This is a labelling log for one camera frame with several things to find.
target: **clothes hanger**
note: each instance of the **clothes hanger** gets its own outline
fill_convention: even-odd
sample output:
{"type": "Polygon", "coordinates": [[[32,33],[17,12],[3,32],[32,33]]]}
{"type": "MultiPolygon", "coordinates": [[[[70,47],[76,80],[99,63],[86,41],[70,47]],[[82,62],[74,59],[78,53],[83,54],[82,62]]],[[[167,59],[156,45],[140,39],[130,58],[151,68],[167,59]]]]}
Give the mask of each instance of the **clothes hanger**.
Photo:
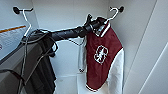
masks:
{"type": "Polygon", "coordinates": [[[107,22],[110,21],[110,20],[113,20],[113,19],[117,16],[117,14],[118,14],[119,12],[123,12],[124,7],[121,6],[120,9],[110,7],[110,11],[112,11],[112,10],[116,10],[116,13],[115,13],[111,18],[108,18],[105,23],[107,23],[107,22]]]}
{"type": "Polygon", "coordinates": [[[30,10],[28,10],[28,9],[23,9],[23,10],[20,10],[20,9],[18,9],[17,7],[13,7],[13,11],[14,11],[16,14],[20,14],[20,11],[23,11],[23,16],[24,16],[24,19],[25,19],[25,21],[29,24],[29,27],[28,27],[28,29],[26,30],[26,33],[24,34],[24,37],[26,37],[26,36],[27,36],[27,33],[29,32],[29,30],[30,30],[30,29],[31,29],[31,27],[32,27],[31,23],[27,20],[27,17],[26,17],[25,11],[29,11],[29,12],[31,12],[32,10],[33,10],[33,8],[32,8],[32,9],[30,9],[30,10]]]}
{"type": "Polygon", "coordinates": [[[31,29],[32,25],[31,25],[31,23],[27,20],[27,17],[26,17],[26,14],[25,14],[25,9],[23,9],[23,16],[24,16],[24,18],[25,18],[25,21],[29,24],[29,27],[28,27],[28,29],[26,30],[26,33],[24,34],[24,37],[26,37],[26,36],[27,36],[27,33],[28,33],[29,30],[31,29]]]}

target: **rod bracket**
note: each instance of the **rod bracket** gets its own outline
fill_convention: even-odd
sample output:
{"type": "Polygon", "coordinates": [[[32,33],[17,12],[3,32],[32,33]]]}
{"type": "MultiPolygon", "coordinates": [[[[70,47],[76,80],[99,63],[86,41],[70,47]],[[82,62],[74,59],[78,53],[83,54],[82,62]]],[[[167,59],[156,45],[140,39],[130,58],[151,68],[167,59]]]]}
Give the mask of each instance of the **rod bracket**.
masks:
{"type": "Polygon", "coordinates": [[[16,14],[20,14],[20,11],[23,11],[23,10],[20,10],[20,9],[18,9],[18,7],[13,7],[13,11],[16,13],[16,14]]]}

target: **black strap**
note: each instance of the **black strap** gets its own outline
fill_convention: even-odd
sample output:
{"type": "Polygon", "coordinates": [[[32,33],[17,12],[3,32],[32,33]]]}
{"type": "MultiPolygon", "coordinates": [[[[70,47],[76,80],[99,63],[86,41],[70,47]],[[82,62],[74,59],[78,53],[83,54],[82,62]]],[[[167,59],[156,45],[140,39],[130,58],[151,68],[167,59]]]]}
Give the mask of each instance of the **black strap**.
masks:
{"type": "Polygon", "coordinates": [[[10,72],[12,73],[17,79],[19,80],[22,80],[23,82],[23,86],[25,86],[25,80],[23,77],[21,77],[21,75],[19,75],[17,72],[13,71],[13,70],[10,70],[10,69],[3,69],[3,70],[0,70],[0,73],[4,73],[4,72],[10,72]]]}

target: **black garment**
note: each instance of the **black garment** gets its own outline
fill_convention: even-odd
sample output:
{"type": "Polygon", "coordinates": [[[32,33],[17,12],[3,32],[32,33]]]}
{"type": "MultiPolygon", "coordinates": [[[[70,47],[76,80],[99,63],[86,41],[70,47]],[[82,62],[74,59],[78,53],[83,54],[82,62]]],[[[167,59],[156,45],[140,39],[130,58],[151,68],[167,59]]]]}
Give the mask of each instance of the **black garment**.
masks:
{"type": "Polygon", "coordinates": [[[53,94],[56,80],[49,57],[44,57],[25,86],[27,94],[53,94]]]}

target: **white patch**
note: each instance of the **white patch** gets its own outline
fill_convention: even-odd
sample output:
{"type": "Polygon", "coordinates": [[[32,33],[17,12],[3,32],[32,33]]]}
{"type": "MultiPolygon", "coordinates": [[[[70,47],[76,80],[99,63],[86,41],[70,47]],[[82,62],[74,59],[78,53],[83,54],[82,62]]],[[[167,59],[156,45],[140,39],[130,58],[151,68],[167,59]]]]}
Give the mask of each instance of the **white patch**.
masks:
{"type": "Polygon", "coordinates": [[[96,62],[103,64],[107,54],[108,54],[108,49],[100,45],[97,47],[96,54],[94,55],[94,59],[96,62]]]}

